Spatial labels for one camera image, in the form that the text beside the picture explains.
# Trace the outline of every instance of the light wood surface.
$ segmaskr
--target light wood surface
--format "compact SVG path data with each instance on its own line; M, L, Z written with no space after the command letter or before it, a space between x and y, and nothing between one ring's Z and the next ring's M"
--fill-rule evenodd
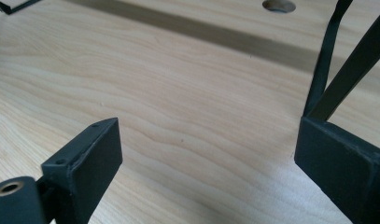
M350 223L293 160L335 1L43 0L0 13L0 182L120 119L91 223ZM335 74L380 13L356 0ZM331 122L380 147L380 62Z

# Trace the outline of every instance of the wooden table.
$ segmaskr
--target wooden table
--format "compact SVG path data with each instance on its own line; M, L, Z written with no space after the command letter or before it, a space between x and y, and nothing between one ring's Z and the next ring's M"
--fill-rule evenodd
M43 0L0 13L0 182L120 119L124 163L91 223L350 223L295 165L336 1ZM332 75L380 13L356 0ZM331 122L380 147L380 62Z

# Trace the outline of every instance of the black frame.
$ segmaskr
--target black frame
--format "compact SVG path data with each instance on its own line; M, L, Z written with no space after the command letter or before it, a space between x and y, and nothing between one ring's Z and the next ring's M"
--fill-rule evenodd
M326 89L339 24L351 2L339 0L329 22L303 111L294 160L353 223L378 224L380 148L327 122L380 59L379 16Z
M12 13L15 13L19 10L26 8L26 7L29 7L32 4L37 3L39 1L41 1L41 0L29 0L29 1L26 1L26 2L20 4L16 7L10 7L10 6L0 2L0 11L5 12L7 15L11 15Z

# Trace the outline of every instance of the black plastic part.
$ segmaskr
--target black plastic part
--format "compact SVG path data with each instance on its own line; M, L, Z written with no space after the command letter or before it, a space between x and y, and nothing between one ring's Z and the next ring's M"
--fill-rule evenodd
M34 3L37 3L39 1L41 1L41 0L29 0L29 1L26 1L26 2L20 4L16 7L10 7L10 6L0 2L0 11L5 12L7 15L11 15L17 11L20 11L26 7L31 6Z
M121 164L118 119L94 123L41 165L36 182L0 183L0 224L88 223Z
M0 224L45 224L35 180L17 177L0 183Z
M302 118L294 159L354 223L380 223L380 148Z
M45 161L45 182L60 196L56 221L88 223L121 164L117 119L94 123Z
M295 162L353 223L380 224L380 148L326 120L380 59L380 16L324 91L339 21L351 0L339 0L309 90Z

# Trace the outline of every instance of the black metal rod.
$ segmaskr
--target black metal rod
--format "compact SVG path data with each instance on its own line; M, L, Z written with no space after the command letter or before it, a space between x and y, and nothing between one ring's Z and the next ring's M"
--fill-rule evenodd
M37 3L39 1L41 1L41 0L29 0L29 1L26 1L26 2L24 2L24 3L22 3L22 4L18 5L18 6L16 6L14 8L12 8L12 7L8 6L8 5L0 2L0 11L5 12L7 15L11 15L11 14L17 12L17 11L20 11L20 10L26 8L26 7L31 6L34 3Z
M317 104L323 95L324 90L326 89L327 78L329 76L331 58L334 51L338 28L342 17L346 13L351 3L352 0L338 1L334 13L331 16L329 25L327 26L326 34L324 35L323 44L321 45L320 53L318 54L311 88L309 89L308 98L306 100L305 109L303 111L303 114L305 116Z
M380 16L353 50L308 117L327 120L380 59Z

